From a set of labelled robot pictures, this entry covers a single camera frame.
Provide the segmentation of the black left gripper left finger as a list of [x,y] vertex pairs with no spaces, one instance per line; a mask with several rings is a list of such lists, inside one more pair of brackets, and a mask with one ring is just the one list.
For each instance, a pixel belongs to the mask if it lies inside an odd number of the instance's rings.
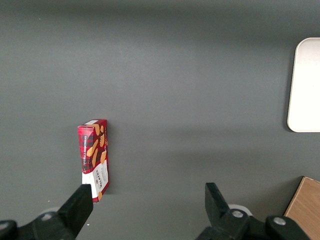
[[0,222],[2,240],[74,240],[93,211],[92,188],[82,184],[57,211],[46,211],[18,226],[14,220]]

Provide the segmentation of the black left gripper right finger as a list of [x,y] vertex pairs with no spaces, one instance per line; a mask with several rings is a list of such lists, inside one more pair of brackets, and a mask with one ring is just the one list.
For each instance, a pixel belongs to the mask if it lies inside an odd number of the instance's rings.
[[230,208],[217,185],[205,184],[205,210],[210,222],[198,240],[308,240],[291,218],[270,215],[264,222],[244,210]]

